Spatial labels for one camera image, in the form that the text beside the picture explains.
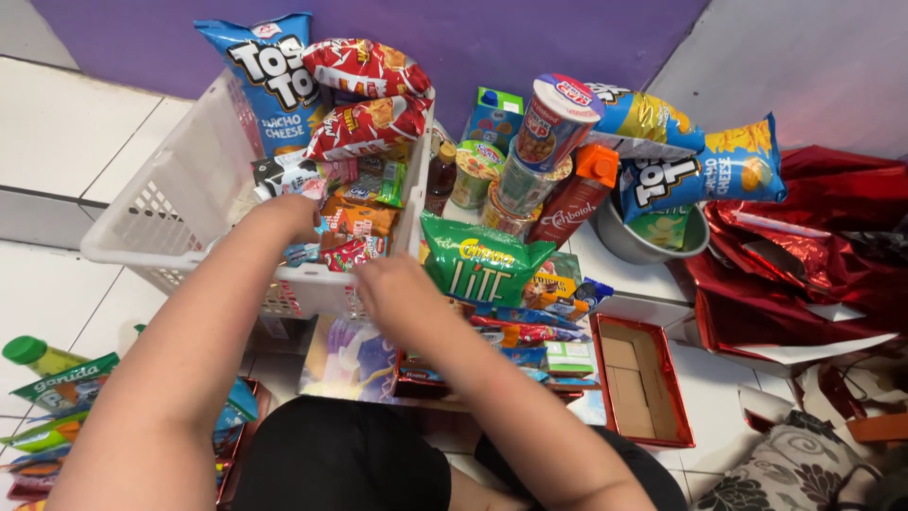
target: green bottle cap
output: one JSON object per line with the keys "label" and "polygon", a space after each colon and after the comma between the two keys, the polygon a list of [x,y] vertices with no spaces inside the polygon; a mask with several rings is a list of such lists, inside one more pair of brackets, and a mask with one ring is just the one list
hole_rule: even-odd
{"label": "green bottle cap", "polygon": [[6,343],[3,356],[10,362],[24,366],[41,358],[47,351],[47,343],[32,336],[19,336]]}

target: soy sauce bottle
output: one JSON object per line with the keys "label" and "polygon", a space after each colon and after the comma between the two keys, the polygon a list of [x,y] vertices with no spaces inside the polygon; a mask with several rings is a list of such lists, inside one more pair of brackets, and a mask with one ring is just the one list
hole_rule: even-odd
{"label": "soy sauce bottle", "polygon": [[429,162],[426,209],[438,216],[444,212],[448,197],[454,191],[454,181],[457,179],[457,164],[454,163],[456,156],[457,148],[451,142],[445,142]]}

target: blue juice carton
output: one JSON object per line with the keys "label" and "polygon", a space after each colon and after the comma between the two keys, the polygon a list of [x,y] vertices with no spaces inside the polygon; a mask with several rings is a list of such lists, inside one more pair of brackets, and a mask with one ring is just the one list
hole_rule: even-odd
{"label": "blue juice carton", "polygon": [[480,87],[476,106],[469,117],[460,142],[479,140],[508,155],[510,139],[523,123],[523,98],[518,95]]}

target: floral fabric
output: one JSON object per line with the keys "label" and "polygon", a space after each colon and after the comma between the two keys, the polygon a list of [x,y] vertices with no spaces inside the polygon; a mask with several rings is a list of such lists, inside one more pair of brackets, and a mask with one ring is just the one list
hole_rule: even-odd
{"label": "floral fabric", "polygon": [[829,511],[861,458],[816,417],[794,410],[750,459],[692,506],[697,511]]}

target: metal pot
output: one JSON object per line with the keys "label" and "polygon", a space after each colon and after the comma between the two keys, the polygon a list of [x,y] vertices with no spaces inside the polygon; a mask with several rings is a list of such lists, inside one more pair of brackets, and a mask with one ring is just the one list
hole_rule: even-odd
{"label": "metal pot", "polygon": [[655,246],[624,225],[615,206],[613,194],[602,201],[597,211],[596,228],[599,239],[608,250],[632,265],[655,265],[674,258],[696,256],[709,245],[709,224],[703,210],[693,207],[684,232],[681,250],[666,250]]}

